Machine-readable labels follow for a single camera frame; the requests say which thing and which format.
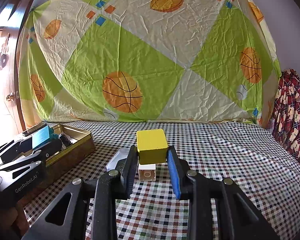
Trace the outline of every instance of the yellow block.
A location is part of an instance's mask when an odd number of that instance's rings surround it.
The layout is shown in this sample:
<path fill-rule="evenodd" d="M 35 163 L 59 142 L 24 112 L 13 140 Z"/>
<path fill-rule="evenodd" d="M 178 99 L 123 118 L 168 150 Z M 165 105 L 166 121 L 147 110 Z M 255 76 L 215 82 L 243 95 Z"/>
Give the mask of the yellow block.
<path fill-rule="evenodd" d="M 168 143 L 162 129 L 137 131 L 137 148 L 141 165 L 167 160 Z"/>

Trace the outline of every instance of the basketball print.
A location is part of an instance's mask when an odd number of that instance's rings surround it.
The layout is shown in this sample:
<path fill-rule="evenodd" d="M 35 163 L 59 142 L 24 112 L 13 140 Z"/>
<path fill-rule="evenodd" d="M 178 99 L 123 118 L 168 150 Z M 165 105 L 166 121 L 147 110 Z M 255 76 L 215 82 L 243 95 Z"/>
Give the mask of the basketball print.
<path fill-rule="evenodd" d="M 113 108 L 124 113 L 136 112 L 142 103 L 142 93 L 138 83 L 127 73 L 112 72 L 102 85 L 103 96 Z"/>
<path fill-rule="evenodd" d="M 242 101 L 247 98 L 248 90 L 244 84 L 240 84 L 237 88 L 237 98 Z"/>
<path fill-rule="evenodd" d="M 173 12 L 178 10 L 183 0 L 152 0 L 150 8 L 158 12 Z"/>
<path fill-rule="evenodd" d="M 262 79 L 260 57 L 253 48 L 243 49 L 240 55 L 240 66 L 243 75 L 250 83 L 256 84 Z"/>
<path fill-rule="evenodd" d="M 112 121 L 117 121 L 119 118 L 119 115 L 117 113 L 109 110 L 108 108 L 103 109 L 103 114 Z"/>
<path fill-rule="evenodd" d="M 42 83 L 37 74 L 32 74 L 30 76 L 30 79 L 31 79 L 31 85 L 34 90 L 35 96 L 36 96 L 38 102 L 40 103 L 46 97 L 46 93 L 43 89 Z"/>
<path fill-rule="evenodd" d="M 44 29 L 43 37 L 47 40 L 54 38 L 60 29 L 60 25 L 61 25 L 61 20 L 58 19 L 52 20 Z"/>
<path fill-rule="evenodd" d="M 257 18 L 257 21 L 260 23 L 264 18 L 263 14 L 261 13 L 261 11 L 257 8 L 257 6 L 254 3 L 249 2 L 249 5 L 251 7 L 251 10 L 252 10 L 254 16 Z"/>

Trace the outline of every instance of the bed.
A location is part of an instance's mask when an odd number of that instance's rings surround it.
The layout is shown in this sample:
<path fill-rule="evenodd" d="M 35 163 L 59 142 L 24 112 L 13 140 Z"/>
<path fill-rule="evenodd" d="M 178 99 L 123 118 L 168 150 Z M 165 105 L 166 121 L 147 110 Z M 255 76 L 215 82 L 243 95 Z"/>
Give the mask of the bed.
<path fill-rule="evenodd" d="M 136 144 L 136 131 L 160 128 L 168 144 L 192 169 L 207 178 L 232 178 L 282 240 L 292 239 L 300 229 L 300 164 L 257 125 L 88 121 L 69 125 L 90 130 L 96 151 L 25 207 L 30 224 L 73 178 L 87 180 L 104 173 L 119 148 Z M 212 207 L 214 237 L 218 239 L 216 210 Z M 188 202 L 175 199 L 166 163 L 157 165 L 155 182 L 141 182 L 136 175 L 130 200 L 117 201 L 116 211 L 119 239 L 186 239 Z M 91 215 L 90 210 L 87 239 Z"/>

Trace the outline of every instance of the metal screw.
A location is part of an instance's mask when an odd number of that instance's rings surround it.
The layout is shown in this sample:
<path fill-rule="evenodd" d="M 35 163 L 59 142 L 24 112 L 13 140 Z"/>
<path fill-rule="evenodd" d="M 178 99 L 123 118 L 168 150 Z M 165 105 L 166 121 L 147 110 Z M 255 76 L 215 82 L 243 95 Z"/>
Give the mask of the metal screw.
<path fill-rule="evenodd" d="M 111 171 L 109 171 L 109 176 L 111 176 L 111 177 L 115 177 L 118 174 L 119 174 L 119 171 L 117 171 L 117 170 L 111 170 Z"/>
<path fill-rule="evenodd" d="M 226 184 L 226 185 L 232 185 L 233 184 L 233 180 L 230 179 L 230 178 L 225 178 L 223 180 L 223 183 Z"/>
<path fill-rule="evenodd" d="M 72 184 L 73 184 L 73 185 L 79 185 L 79 184 L 81 183 L 81 181 L 82 181 L 82 179 L 80 179 L 80 178 L 75 178 L 75 179 L 72 180 Z"/>
<path fill-rule="evenodd" d="M 195 175 L 197 175 L 197 172 L 194 171 L 194 170 L 189 170 L 189 171 L 187 171 L 187 174 L 188 174 L 190 177 L 194 177 Z"/>

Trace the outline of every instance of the fabric backdrop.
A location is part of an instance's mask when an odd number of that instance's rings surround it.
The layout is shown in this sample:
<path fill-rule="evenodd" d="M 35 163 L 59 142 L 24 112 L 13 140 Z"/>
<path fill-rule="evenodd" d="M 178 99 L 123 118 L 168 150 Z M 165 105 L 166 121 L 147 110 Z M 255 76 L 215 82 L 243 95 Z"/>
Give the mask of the fabric backdrop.
<path fill-rule="evenodd" d="M 50 0 L 22 37 L 28 126 L 271 116 L 280 68 L 252 0 Z"/>

